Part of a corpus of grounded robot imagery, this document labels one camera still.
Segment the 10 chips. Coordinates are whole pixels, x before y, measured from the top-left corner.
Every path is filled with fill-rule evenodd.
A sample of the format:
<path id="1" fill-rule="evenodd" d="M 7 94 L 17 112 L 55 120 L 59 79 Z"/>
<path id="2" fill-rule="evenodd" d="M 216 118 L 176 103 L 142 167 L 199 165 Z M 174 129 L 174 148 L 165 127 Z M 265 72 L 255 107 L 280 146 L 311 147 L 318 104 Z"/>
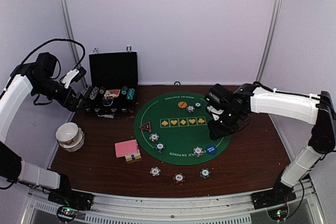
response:
<path id="1" fill-rule="evenodd" d="M 193 155 L 196 157 L 200 157 L 204 154 L 204 150 L 200 146 L 196 146 L 193 148 Z"/>
<path id="2" fill-rule="evenodd" d="M 192 106 L 192 105 L 189 105 L 187 108 L 186 108 L 187 112 L 188 113 L 193 113 L 195 111 L 195 107 Z"/>
<path id="3" fill-rule="evenodd" d="M 152 142 L 156 142 L 160 139 L 160 135 L 157 133 L 152 133 L 149 135 L 149 140 Z"/>

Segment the orange dealer button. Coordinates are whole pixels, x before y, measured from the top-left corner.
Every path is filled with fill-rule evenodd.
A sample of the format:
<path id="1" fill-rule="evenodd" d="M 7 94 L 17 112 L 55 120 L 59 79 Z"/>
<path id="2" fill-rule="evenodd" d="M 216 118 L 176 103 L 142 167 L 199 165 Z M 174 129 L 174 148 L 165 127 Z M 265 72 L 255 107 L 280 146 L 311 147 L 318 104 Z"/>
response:
<path id="1" fill-rule="evenodd" d="M 187 107 L 187 103 L 186 103 L 186 102 L 179 102 L 179 103 L 178 103 L 178 107 L 179 107 L 180 109 L 184 109 L 184 108 Z"/>

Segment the blue green 50 chip stack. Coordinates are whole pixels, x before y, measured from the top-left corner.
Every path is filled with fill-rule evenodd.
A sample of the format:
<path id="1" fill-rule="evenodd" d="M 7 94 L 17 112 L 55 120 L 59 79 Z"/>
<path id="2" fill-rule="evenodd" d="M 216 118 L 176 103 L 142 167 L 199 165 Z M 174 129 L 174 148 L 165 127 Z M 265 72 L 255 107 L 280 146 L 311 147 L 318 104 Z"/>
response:
<path id="1" fill-rule="evenodd" d="M 202 168 L 200 170 L 200 177 L 203 179 L 209 178 L 211 175 L 211 171 L 208 168 Z"/>

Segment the red black 100 chip stack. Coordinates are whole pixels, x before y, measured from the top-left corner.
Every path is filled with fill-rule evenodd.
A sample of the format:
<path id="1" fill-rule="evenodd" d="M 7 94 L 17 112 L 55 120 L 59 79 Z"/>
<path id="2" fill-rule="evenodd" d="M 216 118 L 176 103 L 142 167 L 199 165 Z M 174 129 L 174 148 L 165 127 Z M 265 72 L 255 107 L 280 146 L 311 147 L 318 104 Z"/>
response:
<path id="1" fill-rule="evenodd" d="M 185 183 L 185 176 L 182 173 L 176 173 L 173 176 L 173 183 L 176 185 L 182 185 Z"/>

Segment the blue white 10 chip stack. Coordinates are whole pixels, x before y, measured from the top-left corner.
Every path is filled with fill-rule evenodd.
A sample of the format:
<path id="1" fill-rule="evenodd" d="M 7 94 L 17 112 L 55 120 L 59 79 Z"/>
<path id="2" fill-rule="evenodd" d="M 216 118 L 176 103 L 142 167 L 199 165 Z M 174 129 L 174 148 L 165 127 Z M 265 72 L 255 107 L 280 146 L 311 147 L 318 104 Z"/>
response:
<path id="1" fill-rule="evenodd" d="M 153 177 L 156 177 L 156 176 L 159 176 L 161 174 L 161 169 L 159 167 L 152 167 L 150 169 L 150 174 L 153 176 Z"/>

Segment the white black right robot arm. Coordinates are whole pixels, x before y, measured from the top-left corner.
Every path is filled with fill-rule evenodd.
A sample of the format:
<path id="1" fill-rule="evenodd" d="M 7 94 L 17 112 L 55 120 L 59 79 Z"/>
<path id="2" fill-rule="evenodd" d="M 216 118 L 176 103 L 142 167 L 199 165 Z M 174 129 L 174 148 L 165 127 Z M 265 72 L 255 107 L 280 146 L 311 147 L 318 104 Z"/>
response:
<path id="1" fill-rule="evenodd" d="M 296 119 L 312 125 L 311 137 L 296 158 L 280 173 L 269 192 L 272 203 L 279 204 L 294 185 L 326 155 L 335 152 L 335 109 L 330 93 L 303 94 L 271 89 L 260 82 L 245 83 L 236 91 L 216 84 L 205 96 L 211 139 L 239 131 L 238 121 L 250 113 L 265 113 Z"/>

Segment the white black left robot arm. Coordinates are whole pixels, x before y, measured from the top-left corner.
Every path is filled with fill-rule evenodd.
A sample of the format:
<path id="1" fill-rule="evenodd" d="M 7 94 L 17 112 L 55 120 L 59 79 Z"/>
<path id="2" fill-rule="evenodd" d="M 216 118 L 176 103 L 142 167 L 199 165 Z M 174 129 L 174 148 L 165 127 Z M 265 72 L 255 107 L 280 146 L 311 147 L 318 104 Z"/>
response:
<path id="1" fill-rule="evenodd" d="M 76 197 L 71 189 L 69 178 L 24 161 L 6 145 L 8 130 L 21 104 L 28 95 L 45 96 L 48 104 L 57 101 L 63 108 L 75 112 L 84 96 L 70 86 L 85 76 L 86 70 L 76 64 L 60 81 L 53 76 L 59 60 L 52 54 L 40 53 L 36 61 L 27 60 L 39 49 L 52 42 L 69 42 L 79 47 L 83 45 L 75 40 L 54 38 L 33 49 L 16 66 L 1 92 L 1 177 L 11 185 L 21 183 L 27 186 L 41 187 L 55 194 L 64 205 L 71 205 Z"/>

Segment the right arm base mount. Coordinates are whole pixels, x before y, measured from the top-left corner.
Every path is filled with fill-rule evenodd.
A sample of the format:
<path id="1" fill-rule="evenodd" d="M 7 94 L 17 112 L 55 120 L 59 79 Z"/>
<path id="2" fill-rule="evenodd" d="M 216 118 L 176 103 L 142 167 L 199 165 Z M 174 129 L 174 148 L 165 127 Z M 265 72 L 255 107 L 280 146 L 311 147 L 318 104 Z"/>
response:
<path id="1" fill-rule="evenodd" d="M 295 200 L 296 194 L 292 187 L 276 183 L 272 189 L 251 194 L 254 209 L 269 208 Z"/>

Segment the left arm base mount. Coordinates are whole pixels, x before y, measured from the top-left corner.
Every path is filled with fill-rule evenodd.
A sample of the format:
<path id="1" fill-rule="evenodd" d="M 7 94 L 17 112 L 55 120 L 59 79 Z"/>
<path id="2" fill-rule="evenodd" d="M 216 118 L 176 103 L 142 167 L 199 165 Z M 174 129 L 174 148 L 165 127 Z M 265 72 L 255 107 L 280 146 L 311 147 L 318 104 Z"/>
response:
<path id="1" fill-rule="evenodd" d="M 58 189 L 48 189 L 48 191 L 49 201 L 75 210 L 90 210 L 94 199 L 93 194 L 75 190 L 70 190 L 69 193 Z"/>

